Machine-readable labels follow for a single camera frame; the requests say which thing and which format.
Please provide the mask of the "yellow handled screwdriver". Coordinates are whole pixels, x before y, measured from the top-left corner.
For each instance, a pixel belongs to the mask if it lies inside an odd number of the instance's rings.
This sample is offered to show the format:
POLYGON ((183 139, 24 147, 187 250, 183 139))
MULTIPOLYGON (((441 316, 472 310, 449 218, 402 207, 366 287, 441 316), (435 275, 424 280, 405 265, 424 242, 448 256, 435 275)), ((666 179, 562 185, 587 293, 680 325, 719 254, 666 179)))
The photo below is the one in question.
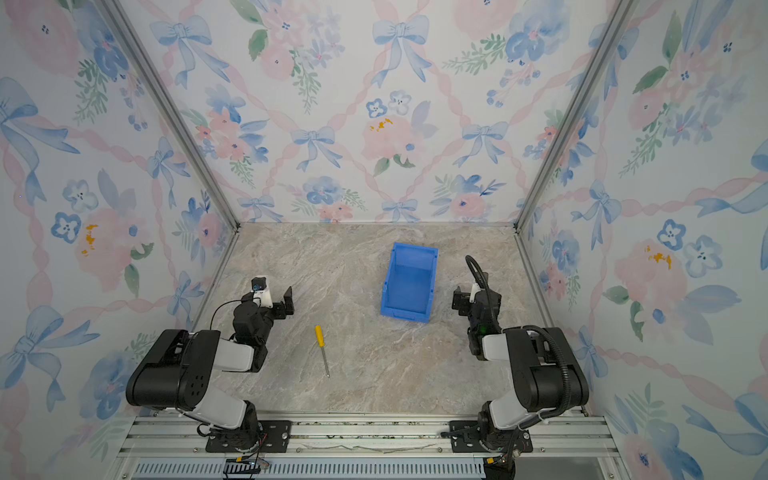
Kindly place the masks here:
POLYGON ((326 350, 325 350, 326 343, 325 343, 325 337, 324 337, 323 329, 322 329, 322 327, 320 325, 316 325, 314 330, 315 330, 315 336, 316 336, 317 345, 318 345, 318 347, 320 349, 320 352, 321 352, 321 358, 322 358, 322 361, 323 361, 323 367, 324 367, 325 376, 327 378, 329 378, 330 377, 330 368, 329 368, 328 358, 327 358, 327 354, 326 354, 326 350))

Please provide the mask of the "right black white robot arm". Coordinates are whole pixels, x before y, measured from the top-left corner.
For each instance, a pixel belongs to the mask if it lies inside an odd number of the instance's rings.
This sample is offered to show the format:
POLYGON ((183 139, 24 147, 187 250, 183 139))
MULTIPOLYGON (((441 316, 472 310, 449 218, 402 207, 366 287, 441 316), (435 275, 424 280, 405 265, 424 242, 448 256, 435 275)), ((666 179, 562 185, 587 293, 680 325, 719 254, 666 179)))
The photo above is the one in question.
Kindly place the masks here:
POLYGON ((529 430, 589 400, 586 377, 561 329, 498 322, 501 295, 479 285, 456 288, 452 309, 468 319, 471 354, 480 361, 504 363, 510 390, 486 402, 475 421, 451 421, 441 434, 455 453, 488 451, 521 454, 533 450, 529 430))

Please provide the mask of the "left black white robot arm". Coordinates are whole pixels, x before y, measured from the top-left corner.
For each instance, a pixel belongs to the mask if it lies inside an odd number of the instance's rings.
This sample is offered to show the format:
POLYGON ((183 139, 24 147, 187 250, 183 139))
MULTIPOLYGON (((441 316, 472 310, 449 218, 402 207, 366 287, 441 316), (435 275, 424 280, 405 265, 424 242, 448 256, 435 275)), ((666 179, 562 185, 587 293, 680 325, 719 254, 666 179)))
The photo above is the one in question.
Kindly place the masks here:
POLYGON ((271 329, 294 314, 293 292, 287 289, 274 301, 266 279, 257 277, 235 304, 230 339, 214 329, 163 331, 128 380, 126 400, 132 406, 173 409, 197 421, 208 453, 285 453, 292 422, 259 419, 253 402, 226 393, 211 377, 216 370, 262 370, 271 329))

